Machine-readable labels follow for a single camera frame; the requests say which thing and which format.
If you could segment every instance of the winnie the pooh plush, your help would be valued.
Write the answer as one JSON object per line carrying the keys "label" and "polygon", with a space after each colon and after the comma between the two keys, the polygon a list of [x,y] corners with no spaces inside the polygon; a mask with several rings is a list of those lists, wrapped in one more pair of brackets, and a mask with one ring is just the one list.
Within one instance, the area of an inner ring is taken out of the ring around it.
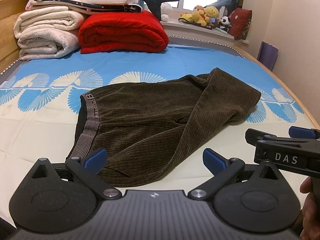
{"label": "winnie the pooh plush", "polygon": [[183,18],[187,22],[192,22],[192,15],[191,13],[185,12],[180,14],[180,18]]}
{"label": "winnie the pooh plush", "polygon": [[206,22],[206,15],[204,13],[203,10],[198,10],[198,11],[194,11],[192,14],[192,20],[195,23],[200,23],[201,26],[206,26],[207,22]]}
{"label": "winnie the pooh plush", "polygon": [[208,6],[204,8],[204,13],[207,16],[205,18],[206,23],[212,28],[216,28],[219,25],[219,11],[214,6]]}
{"label": "winnie the pooh plush", "polygon": [[193,8],[194,11],[198,11],[198,10],[203,10],[204,11],[204,8],[201,6],[201,5],[197,5]]}

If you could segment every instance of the white plush toy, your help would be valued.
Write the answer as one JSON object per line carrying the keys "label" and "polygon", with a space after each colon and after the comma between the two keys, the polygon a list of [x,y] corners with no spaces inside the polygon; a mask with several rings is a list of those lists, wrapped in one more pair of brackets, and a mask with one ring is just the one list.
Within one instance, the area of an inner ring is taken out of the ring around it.
{"label": "white plush toy", "polygon": [[164,2],[161,4],[161,20],[167,22],[169,20],[169,14],[172,12],[172,7],[169,3]]}

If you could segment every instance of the human hand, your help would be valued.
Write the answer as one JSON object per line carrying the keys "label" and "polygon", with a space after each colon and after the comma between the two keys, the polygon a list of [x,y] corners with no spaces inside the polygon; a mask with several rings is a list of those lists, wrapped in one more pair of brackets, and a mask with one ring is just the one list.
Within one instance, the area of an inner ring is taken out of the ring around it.
{"label": "human hand", "polygon": [[317,220],[317,206],[315,196],[312,193],[312,181],[308,177],[300,186],[301,193],[309,193],[302,208],[303,231],[300,234],[302,240],[319,240],[320,223]]}

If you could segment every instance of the red cushion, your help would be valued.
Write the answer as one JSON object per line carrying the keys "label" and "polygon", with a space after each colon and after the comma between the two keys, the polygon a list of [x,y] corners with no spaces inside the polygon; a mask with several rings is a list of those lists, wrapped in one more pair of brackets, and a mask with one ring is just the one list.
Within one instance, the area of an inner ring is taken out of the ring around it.
{"label": "red cushion", "polygon": [[245,36],[245,31],[249,29],[251,17],[252,10],[237,8],[231,13],[229,34],[234,36],[235,40],[240,40]]}

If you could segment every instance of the wall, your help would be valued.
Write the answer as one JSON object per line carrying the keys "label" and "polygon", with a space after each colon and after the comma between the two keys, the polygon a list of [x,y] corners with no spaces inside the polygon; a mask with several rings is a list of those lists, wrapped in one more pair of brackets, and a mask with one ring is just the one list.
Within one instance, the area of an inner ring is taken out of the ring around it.
{"label": "wall", "polygon": [[246,49],[255,58],[258,55],[261,41],[268,27],[273,0],[244,0],[242,8],[252,10],[252,21],[247,40],[250,42]]}
{"label": "wall", "polygon": [[278,47],[273,72],[320,123],[320,0],[244,0],[243,8],[253,11],[247,51],[256,57],[262,40]]}
{"label": "wall", "polygon": [[[286,24],[279,25],[282,19]],[[274,0],[265,42],[279,48],[273,72],[320,123],[320,0]]]}

